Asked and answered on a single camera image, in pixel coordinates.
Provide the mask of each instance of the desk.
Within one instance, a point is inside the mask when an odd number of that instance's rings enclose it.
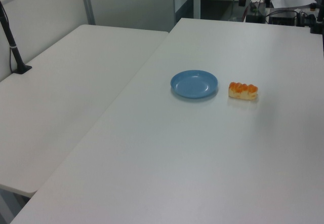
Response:
[[[217,95],[174,95],[187,69]],[[181,19],[12,224],[321,223],[323,85],[309,29]]]
[[[83,25],[0,83],[0,188],[31,197],[167,32]]]

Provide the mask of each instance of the floor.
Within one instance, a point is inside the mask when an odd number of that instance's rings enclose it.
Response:
[[[0,189],[0,224],[9,224],[29,198]]]
[[[244,10],[245,7],[238,6],[238,1],[201,0],[200,18],[205,20],[241,21]],[[193,18],[193,0],[192,5],[188,5],[181,18]]]

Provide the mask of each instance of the blue plate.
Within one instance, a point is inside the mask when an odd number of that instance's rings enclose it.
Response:
[[[213,94],[218,81],[211,73],[202,70],[187,70],[176,74],[171,79],[175,93],[187,98],[202,98]]]

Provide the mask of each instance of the white table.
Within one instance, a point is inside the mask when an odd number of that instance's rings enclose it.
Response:
[[[187,69],[217,95],[174,95]],[[12,224],[321,223],[323,85],[309,29],[182,19]]]
[[[31,197],[167,32],[83,25],[0,83],[0,188]]]

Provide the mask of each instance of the pastry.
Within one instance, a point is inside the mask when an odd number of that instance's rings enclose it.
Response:
[[[258,87],[254,85],[232,82],[228,87],[228,96],[238,99],[254,100],[258,95],[257,93]]]

